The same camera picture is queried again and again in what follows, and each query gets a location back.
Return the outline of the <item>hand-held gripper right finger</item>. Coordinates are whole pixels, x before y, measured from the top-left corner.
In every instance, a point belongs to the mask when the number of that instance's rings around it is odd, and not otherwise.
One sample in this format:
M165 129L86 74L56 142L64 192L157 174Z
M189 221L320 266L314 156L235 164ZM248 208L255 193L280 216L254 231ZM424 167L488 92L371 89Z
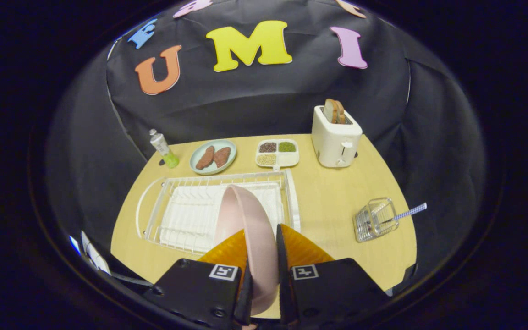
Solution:
M354 259L331 257L285 224L277 226L276 243L283 328L335 330L390 301Z

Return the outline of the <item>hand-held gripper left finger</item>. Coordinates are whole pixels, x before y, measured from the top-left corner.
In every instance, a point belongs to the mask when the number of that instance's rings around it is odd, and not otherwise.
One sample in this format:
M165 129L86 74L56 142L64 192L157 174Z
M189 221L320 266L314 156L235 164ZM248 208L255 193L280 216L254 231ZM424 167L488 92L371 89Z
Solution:
M254 280L244 230L199 260L181 258L149 288L147 299L211 330L248 330Z

